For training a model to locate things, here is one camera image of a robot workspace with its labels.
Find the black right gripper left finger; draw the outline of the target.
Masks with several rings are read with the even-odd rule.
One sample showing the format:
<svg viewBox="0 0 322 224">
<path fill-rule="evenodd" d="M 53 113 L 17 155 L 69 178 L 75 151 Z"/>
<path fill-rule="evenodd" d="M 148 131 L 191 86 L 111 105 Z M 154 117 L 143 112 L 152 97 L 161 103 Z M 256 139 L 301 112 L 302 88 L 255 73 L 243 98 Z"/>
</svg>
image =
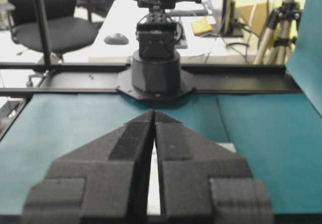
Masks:
<svg viewBox="0 0 322 224">
<path fill-rule="evenodd" d="M 22 223 L 145 223 L 154 112 L 57 159 L 26 198 Z"/>
</svg>

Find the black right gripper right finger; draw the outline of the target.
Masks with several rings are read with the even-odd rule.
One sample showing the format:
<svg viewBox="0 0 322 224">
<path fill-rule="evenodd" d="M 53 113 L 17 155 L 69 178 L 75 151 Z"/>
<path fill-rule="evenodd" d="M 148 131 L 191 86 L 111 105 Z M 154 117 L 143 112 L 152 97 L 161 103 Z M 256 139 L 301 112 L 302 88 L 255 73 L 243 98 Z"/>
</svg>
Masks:
<svg viewBox="0 0 322 224">
<path fill-rule="evenodd" d="M 155 113 L 162 215 L 167 223 L 273 223 L 266 185 L 245 158 Z"/>
</svg>

